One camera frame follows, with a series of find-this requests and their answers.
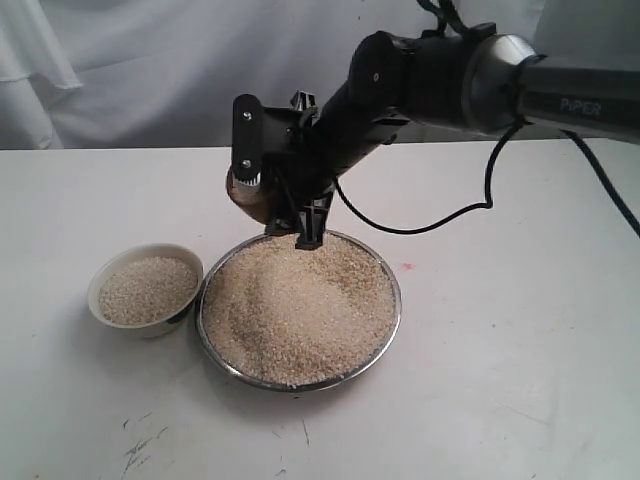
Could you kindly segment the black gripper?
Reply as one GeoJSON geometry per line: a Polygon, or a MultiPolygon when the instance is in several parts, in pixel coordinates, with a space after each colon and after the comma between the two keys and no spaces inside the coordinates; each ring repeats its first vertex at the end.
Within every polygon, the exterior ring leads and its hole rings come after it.
{"type": "Polygon", "coordinates": [[[260,108],[260,189],[269,199],[266,235],[298,233],[295,248],[323,246],[333,179],[350,168],[350,99],[337,91],[317,108],[260,108]],[[307,200],[297,210],[295,200],[307,200]]]}

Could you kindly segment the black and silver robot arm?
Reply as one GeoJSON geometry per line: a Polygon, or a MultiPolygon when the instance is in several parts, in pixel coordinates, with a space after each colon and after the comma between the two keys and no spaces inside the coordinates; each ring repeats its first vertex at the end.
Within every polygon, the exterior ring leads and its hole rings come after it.
{"type": "Polygon", "coordinates": [[[323,242],[339,178],[411,123],[497,135],[506,143],[536,124],[575,143],[586,134],[639,138],[639,73],[610,64],[549,57],[493,24],[447,37],[410,39],[379,31],[356,49],[345,82],[323,105],[307,93],[291,101],[287,129],[294,162],[273,160],[278,191],[269,235],[296,234],[301,249],[323,242]]]}

